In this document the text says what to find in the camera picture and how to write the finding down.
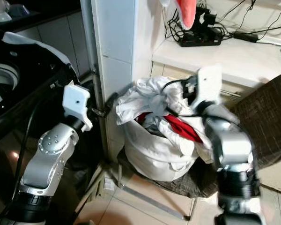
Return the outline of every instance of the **chair backrest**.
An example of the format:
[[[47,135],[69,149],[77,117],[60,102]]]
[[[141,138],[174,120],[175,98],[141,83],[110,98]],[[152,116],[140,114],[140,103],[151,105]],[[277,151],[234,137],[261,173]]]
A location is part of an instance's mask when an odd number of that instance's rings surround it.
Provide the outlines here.
[[[258,168],[281,161],[281,75],[230,110],[251,136]]]

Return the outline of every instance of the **chair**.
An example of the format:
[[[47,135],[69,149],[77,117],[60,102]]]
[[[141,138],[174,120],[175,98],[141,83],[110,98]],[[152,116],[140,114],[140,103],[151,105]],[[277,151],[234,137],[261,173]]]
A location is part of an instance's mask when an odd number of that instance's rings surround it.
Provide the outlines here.
[[[248,97],[230,109],[236,114],[242,126],[247,130],[255,146],[254,155],[258,169],[281,161],[281,75],[263,85]],[[180,219],[190,220],[190,216],[160,204],[159,202],[138,193],[122,183],[122,166],[129,168],[135,174],[157,187],[189,198],[209,197],[217,191],[216,171],[212,165],[207,165],[198,158],[190,170],[181,178],[172,182],[156,181],[144,177],[129,163],[125,149],[118,154],[118,186],[134,196],[170,213]]]

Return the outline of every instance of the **white cloth bag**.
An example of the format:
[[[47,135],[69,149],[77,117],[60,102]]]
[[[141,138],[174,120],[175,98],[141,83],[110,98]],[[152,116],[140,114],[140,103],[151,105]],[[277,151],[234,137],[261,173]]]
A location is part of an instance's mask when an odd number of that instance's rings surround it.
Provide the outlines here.
[[[150,134],[134,120],[123,126],[129,162],[150,179],[173,181],[188,172],[199,156],[193,149],[192,155],[183,155],[167,138]]]

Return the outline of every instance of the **white countertop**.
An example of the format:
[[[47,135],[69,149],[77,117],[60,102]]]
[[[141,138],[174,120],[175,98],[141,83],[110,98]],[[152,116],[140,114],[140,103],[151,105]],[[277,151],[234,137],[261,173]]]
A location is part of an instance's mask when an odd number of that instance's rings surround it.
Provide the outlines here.
[[[280,49],[233,38],[206,47],[180,47],[175,41],[165,40],[152,60],[188,71],[219,63],[223,80],[256,88],[281,74]]]

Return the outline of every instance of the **red object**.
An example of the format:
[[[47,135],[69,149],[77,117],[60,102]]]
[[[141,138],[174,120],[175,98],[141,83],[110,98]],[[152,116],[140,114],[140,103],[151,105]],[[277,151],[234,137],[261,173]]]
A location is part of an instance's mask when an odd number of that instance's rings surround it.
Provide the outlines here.
[[[141,115],[139,115],[137,118],[137,122],[139,124],[143,124],[145,117],[148,114],[150,114],[150,112],[144,112]],[[173,115],[164,116],[164,118],[169,122],[175,133],[179,134],[180,136],[188,140],[198,143],[203,143],[199,135],[196,133],[196,131],[187,123],[182,122],[180,119],[178,119]]]
[[[176,0],[182,28],[189,30],[195,21],[196,0]]]

